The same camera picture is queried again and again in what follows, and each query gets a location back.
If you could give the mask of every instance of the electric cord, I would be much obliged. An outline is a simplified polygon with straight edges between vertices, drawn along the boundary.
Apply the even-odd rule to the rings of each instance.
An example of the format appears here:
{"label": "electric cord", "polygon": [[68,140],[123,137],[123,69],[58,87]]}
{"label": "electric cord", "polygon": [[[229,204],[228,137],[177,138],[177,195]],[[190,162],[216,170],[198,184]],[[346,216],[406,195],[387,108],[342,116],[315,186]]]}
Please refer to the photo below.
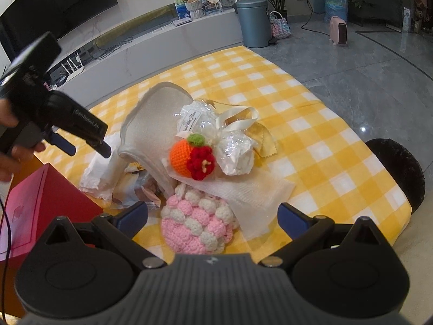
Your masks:
{"label": "electric cord", "polygon": [[300,27],[300,28],[301,28],[301,29],[304,29],[304,30],[306,30],[306,31],[313,31],[314,33],[320,33],[320,34],[324,34],[324,35],[327,35],[327,36],[330,37],[329,34],[327,34],[327,33],[323,33],[322,31],[315,31],[315,30],[313,30],[313,29],[305,28],[305,26],[308,24],[308,22],[310,21],[311,17],[313,16],[313,13],[315,13],[315,14],[317,14],[317,15],[322,15],[322,14],[324,13],[324,12],[322,12],[322,13],[314,12],[313,7],[311,6],[309,0],[307,0],[307,5],[308,5],[308,8],[311,10],[310,17],[308,18],[308,21],[307,21],[307,22],[306,22],[302,27]]}
{"label": "electric cord", "polygon": [[114,51],[119,49],[121,46],[128,44],[128,43],[131,43],[132,41],[133,41],[133,37],[129,37],[129,38],[126,38],[125,40],[121,41],[120,43],[117,43],[117,44],[109,47],[108,49],[103,49],[103,48],[98,46],[98,49],[103,51],[103,53],[98,57],[93,57],[92,55],[90,55],[90,57],[96,61],[102,60],[102,59],[110,56]]}
{"label": "electric cord", "polygon": [[10,250],[11,250],[11,243],[12,243],[12,233],[10,230],[10,224],[9,224],[9,218],[7,217],[6,214],[6,209],[4,208],[4,204],[3,201],[0,198],[0,204],[1,204],[1,208],[3,211],[2,217],[1,217],[1,222],[0,222],[0,233],[1,233],[1,228],[3,227],[3,219],[6,220],[6,225],[7,225],[7,250],[6,250],[6,259],[4,262],[4,269],[3,269],[3,278],[2,278],[2,284],[1,284],[1,300],[0,300],[0,308],[1,308],[1,313],[3,316],[3,321],[6,323],[6,313],[5,313],[5,291],[6,291],[6,272],[7,272],[7,266],[9,263],[9,256],[10,256]]}

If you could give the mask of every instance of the woven bag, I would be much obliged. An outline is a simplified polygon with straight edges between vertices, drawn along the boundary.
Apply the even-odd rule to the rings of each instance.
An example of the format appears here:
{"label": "woven bag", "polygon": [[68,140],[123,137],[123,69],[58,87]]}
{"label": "woven bag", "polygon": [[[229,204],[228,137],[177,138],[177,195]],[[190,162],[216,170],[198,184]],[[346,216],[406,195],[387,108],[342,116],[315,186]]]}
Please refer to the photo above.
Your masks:
{"label": "woven bag", "polygon": [[[280,18],[277,18],[274,14],[278,13]],[[280,12],[272,11],[270,13],[270,21],[272,28],[272,36],[277,39],[288,38],[291,34],[289,24],[287,20],[283,18]]]}

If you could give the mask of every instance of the black round stool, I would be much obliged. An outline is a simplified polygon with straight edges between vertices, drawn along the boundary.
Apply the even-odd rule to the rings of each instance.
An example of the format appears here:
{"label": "black round stool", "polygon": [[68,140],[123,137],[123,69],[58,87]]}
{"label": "black round stool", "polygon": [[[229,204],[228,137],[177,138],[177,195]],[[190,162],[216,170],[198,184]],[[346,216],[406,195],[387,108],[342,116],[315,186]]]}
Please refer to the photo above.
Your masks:
{"label": "black round stool", "polygon": [[419,162],[404,146],[392,139],[376,138],[365,144],[404,192],[413,213],[423,202],[425,194],[424,174]]}

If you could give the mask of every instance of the table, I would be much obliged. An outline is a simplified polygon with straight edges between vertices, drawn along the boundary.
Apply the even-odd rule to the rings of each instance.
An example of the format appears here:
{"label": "table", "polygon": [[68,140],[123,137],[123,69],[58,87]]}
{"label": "table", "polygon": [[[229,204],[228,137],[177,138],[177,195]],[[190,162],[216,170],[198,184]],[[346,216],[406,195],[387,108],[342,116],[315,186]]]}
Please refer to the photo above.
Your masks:
{"label": "table", "polygon": [[[359,216],[370,216],[391,243],[408,224],[411,207],[404,193],[346,122],[291,75],[243,46],[172,68],[91,111],[109,125],[108,134],[119,131],[141,96],[162,81],[182,86],[195,99],[255,107],[259,122],[278,143],[278,154],[255,164],[294,182],[289,203],[305,214],[327,215],[337,223],[353,223]],[[55,147],[38,157],[78,185],[94,151],[83,140],[63,134],[77,146],[74,157]],[[174,254],[164,243],[159,221],[159,213],[152,213],[134,240],[171,262]],[[274,220],[267,233],[249,241],[237,231],[225,253],[250,253],[259,261],[289,241]]]}

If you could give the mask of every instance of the crochet bag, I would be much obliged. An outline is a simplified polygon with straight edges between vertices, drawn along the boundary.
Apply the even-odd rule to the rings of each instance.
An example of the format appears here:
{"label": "crochet bag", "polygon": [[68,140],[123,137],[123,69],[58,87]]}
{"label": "crochet bag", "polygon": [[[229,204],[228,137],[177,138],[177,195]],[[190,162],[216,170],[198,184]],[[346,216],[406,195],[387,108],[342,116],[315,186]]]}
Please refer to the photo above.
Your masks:
{"label": "crochet bag", "polygon": [[[279,18],[277,18],[274,14],[278,13],[280,15]],[[291,34],[289,24],[287,23],[287,20],[283,18],[280,12],[272,11],[269,15],[270,21],[271,21],[271,28],[272,28],[272,36],[277,39],[285,39],[288,38]]]}
{"label": "crochet bag", "polygon": [[180,183],[161,210],[161,232],[176,253],[220,254],[239,227],[225,200]]}

